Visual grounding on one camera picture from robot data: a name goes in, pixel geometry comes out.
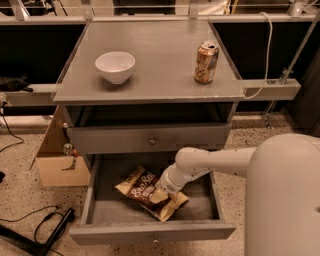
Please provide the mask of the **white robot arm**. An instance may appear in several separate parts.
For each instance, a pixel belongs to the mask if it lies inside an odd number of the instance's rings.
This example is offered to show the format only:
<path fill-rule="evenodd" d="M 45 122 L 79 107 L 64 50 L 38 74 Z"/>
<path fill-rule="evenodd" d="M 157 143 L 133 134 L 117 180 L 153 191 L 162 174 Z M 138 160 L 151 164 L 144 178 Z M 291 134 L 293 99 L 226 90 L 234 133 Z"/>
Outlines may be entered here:
<path fill-rule="evenodd" d="M 273 136 L 257 147 L 186 147 L 157 183 L 163 196 L 218 171 L 246 179 L 245 256 L 320 256 L 320 138 Z"/>

